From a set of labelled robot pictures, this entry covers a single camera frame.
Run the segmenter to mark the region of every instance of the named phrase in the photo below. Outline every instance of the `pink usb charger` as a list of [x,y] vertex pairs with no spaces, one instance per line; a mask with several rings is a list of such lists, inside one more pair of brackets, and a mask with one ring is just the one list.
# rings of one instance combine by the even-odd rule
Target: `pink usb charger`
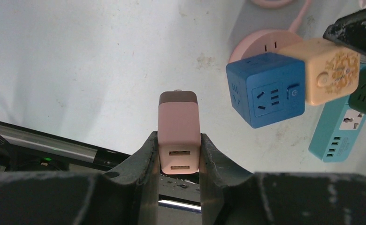
[[158,106],[158,150],[166,174],[198,171],[201,148],[197,96],[192,91],[166,91]]

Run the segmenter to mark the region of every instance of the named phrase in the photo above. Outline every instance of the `usb port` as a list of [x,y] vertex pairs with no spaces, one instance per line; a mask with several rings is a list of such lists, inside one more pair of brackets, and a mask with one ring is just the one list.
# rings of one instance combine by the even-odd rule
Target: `usb port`
[[188,156],[190,155],[190,151],[170,151],[170,156]]
[[190,166],[189,165],[176,165],[176,166],[171,166],[171,170],[189,170]]

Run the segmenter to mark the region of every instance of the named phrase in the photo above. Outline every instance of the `beige power cube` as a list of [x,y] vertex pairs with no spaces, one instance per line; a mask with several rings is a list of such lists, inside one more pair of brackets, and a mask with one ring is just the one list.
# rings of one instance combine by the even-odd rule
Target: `beige power cube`
[[278,53],[305,62],[306,103],[310,105],[349,95],[358,86],[360,54],[346,47],[314,38]]

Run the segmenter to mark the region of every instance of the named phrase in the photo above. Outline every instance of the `light strip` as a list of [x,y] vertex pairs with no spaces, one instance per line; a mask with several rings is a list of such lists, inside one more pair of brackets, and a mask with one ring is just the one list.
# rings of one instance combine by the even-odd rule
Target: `light strip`
[[173,201],[169,201],[169,200],[160,200],[158,202],[163,203],[163,204],[175,205],[175,206],[179,206],[179,207],[183,207],[183,208],[188,208],[188,209],[201,211],[201,207],[196,206],[196,205],[189,205],[189,204],[184,204],[184,203],[180,203],[180,202],[173,202]]
[[59,156],[93,163],[97,150],[0,125],[0,135],[9,143]]

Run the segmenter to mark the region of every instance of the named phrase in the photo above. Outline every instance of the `white surface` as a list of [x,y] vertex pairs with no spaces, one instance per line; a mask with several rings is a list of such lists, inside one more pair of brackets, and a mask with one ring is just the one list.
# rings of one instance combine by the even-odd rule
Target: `white surface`
[[[304,1],[0,1],[0,120],[126,153],[157,129],[160,93],[196,92],[201,130],[250,171],[366,174],[366,124],[349,159],[308,145],[321,107],[252,129],[231,107],[225,66],[250,32],[286,29]],[[299,35],[320,37],[358,1],[314,0]]]

